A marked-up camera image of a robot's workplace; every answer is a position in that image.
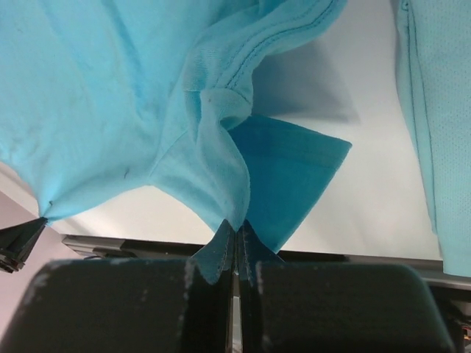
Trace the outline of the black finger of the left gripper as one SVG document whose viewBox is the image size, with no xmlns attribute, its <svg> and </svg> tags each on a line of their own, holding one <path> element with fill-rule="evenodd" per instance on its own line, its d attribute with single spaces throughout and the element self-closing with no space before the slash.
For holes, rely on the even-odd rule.
<svg viewBox="0 0 471 353">
<path fill-rule="evenodd" d="M 47 221 L 46 218 L 37 218 L 1 229 L 1 271 L 14 273 L 24 267 Z"/>
</svg>

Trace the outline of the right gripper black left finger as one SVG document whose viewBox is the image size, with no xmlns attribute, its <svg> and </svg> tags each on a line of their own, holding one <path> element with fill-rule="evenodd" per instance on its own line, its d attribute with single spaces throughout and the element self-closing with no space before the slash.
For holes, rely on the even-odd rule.
<svg viewBox="0 0 471 353">
<path fill-rule="evenodd" d="M 194 256 L 48 263 L 32 278 L 3 352 L 228 352 L 235 232 Z"/>
</svg>

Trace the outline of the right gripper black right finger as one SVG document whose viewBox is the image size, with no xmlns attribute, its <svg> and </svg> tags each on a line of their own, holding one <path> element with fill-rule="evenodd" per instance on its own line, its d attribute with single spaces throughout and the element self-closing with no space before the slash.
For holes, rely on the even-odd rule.
<svg viewBox="0 0 471 353">
<path fill-rule="evenodd" d="M 406 265 L 285 262 L 249 223 L 237 231 L 245 352 L 453 352 L 419 274 Z"/>
</svg>

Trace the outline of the cyan blue t shirt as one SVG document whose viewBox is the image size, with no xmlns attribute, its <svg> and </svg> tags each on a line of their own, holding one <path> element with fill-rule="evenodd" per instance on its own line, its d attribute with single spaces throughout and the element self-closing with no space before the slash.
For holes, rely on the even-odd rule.
<svg viewBox="0 0 471 353">
<path fill-rule="evenodd" d="M 343 1 L 3 1 L 1 161 L 57 221 L 152 185 L 278 251 L 350 144 L 254 115 L 265 57 Z"/>
</svg>

